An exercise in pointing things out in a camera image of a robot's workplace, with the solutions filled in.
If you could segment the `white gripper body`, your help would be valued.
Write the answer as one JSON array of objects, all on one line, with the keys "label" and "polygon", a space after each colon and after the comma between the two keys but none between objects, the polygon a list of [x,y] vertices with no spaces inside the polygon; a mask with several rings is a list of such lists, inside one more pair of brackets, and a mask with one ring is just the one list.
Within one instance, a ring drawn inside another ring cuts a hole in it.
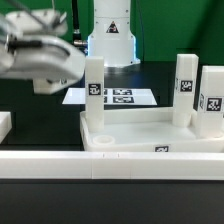
[{"label": "white gripper body", "polygon": [[8,36],[0,39],[0,79],[79,81],[85,55],[54,36]]}]

